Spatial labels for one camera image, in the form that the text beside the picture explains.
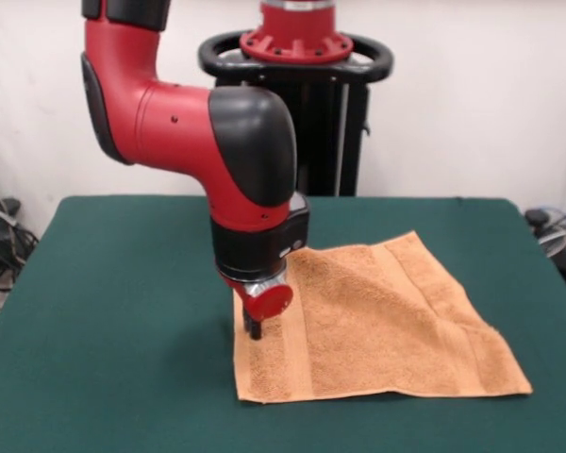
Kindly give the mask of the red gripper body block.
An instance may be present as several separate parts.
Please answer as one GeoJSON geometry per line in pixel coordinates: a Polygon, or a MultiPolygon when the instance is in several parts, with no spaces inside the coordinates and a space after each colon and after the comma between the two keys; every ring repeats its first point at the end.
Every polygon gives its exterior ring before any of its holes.
{"type": "Polygon", "coordinates": [[[264,321],[280,315],[291,303],[293,289],[286,274],[259,281],[242,282],[224,277],[227,285],[241,299],[241,306],[254,321],[264,321]]]}

